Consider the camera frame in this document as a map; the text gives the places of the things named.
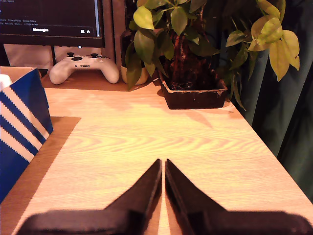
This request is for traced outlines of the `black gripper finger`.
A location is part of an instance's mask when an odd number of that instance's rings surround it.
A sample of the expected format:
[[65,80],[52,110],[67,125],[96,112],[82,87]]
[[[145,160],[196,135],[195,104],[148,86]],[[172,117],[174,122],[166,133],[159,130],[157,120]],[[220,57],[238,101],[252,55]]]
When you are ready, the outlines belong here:
[[204,214],[226,211],[197,188],[169,159],[165,162],[165,189],[184,235],[208,234]]
[[142,235],[161,195],[162,164],[157,159],[135,184],[110,203],[105,210],[112,219],[108,235]]

